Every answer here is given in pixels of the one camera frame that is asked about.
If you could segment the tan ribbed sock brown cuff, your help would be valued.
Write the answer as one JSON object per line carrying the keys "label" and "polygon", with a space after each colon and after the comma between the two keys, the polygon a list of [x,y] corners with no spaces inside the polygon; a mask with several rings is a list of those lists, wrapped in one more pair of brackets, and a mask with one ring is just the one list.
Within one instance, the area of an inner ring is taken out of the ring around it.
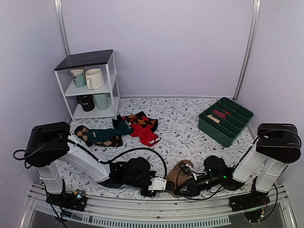
{"label": "tan ribbed sock brown cuff", "polygon": [[182,185],[187,179],[190,178],[189,174],[184,174],[183,171],[180,169],[179,164],[184,162],[185,164],[189,164],[192,168],[194,167],[193,163],[190,160],[181,160],[176,163],[173,169],[168,173],[166,176],[166,180],[174,182],[174,190],[176,186]]}

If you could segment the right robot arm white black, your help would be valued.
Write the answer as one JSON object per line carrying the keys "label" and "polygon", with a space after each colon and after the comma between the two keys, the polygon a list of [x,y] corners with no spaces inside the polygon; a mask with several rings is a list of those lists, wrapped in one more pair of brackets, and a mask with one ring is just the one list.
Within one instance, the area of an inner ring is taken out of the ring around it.
{"label": "right robot arm white black", "polygon": [[264,170],[253,182],[254,190],[246,195],[247,205],[256,207],[287,166],[300,158],[301,147],[302,141],[295,125],[262,123],[249,149],[233,167],[228,167],[222,158],[215,155],[204,160],[205,172],[202,175],[192,171],[189,165],[180,163],[180,171],[191,175],[191,178],[183,184],[177,184],[174,194],[186,198],[195,197],[201,191],[217,185],[221,189],[236,191],[265,162]]}

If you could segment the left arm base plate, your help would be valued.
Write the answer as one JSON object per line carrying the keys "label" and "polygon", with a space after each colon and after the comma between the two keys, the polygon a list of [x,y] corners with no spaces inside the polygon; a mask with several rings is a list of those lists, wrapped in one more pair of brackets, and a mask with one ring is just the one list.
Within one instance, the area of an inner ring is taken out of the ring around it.
{"label": "left arm base plate", "polygon": [[53,194],[46,190],[46,202],[52,205],[59,206],[61,209],[71,209],[84,212],[87,203],[87,197],[85,196],[85,191],[75,190],[73,192],[66,192],[65,181],[62,179],[62,190],[59,194]]}

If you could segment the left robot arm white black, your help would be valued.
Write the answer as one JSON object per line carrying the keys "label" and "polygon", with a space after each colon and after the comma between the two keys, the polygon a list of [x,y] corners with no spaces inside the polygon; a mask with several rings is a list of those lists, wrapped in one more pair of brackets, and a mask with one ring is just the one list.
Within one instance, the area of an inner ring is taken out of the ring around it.
{"label": "left robot arm white black", "polygon": [[174,191],[175,183],[158,177],[145,158],[132,158],[125,162],[117,162],[116,159],[102,161],[78,144],[69,131],[70,125],[66,122],[35,126],[26,149],[13,153],[15,160],[36,168],[47,193],[60,206],[67,206],[71,197],[65,192],[65,183],[55,165],[57,160],[74,166],[106,188],[119,189],[128,185],[139,188],[141,195],[147,197],[161,191]]}

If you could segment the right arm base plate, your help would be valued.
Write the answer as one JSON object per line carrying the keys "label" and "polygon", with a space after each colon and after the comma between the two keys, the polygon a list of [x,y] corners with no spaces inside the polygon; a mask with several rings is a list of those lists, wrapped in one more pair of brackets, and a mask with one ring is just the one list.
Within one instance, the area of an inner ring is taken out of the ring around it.
{"label": "right arm base plate", "polygon": [[268,207],[269,202],[268,192],[257,191],[255,184],[253,184],[248,194],[230,197],[228,204],[233,212],[259,207],[257,210],[243,213],[245,220],[249,223],[259,223],[264,220],[270,212]]}

